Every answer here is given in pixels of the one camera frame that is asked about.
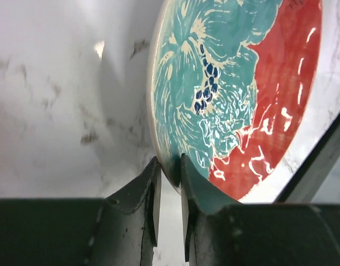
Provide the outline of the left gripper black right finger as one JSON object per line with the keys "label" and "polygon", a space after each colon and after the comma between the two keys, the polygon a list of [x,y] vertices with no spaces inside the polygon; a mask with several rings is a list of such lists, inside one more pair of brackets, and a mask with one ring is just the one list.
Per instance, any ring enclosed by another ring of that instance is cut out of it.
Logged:
{"label": "left gripper black right finger", "polygon": [[242,204],[181,157],[190,265],[340,265],[340,205]]}

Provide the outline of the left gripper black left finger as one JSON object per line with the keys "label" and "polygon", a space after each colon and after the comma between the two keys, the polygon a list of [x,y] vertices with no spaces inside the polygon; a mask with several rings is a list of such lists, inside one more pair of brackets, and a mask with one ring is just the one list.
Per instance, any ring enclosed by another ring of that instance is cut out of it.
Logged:
{"label": "left gripper black left finger", "polygon": [[0,265],[151,265],[161,167],[107,198],[0,199]]}

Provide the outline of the red blue flower plate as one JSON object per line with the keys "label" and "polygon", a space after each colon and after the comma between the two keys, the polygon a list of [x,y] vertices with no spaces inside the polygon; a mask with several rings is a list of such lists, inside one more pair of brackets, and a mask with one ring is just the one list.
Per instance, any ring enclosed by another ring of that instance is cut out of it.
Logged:
{"label": "red blue flower plate", "polygon": [[174,189],[180,157],[242,201],[273,172],[303,118],[321,1],[165,1],[150,48],[148,114]]}

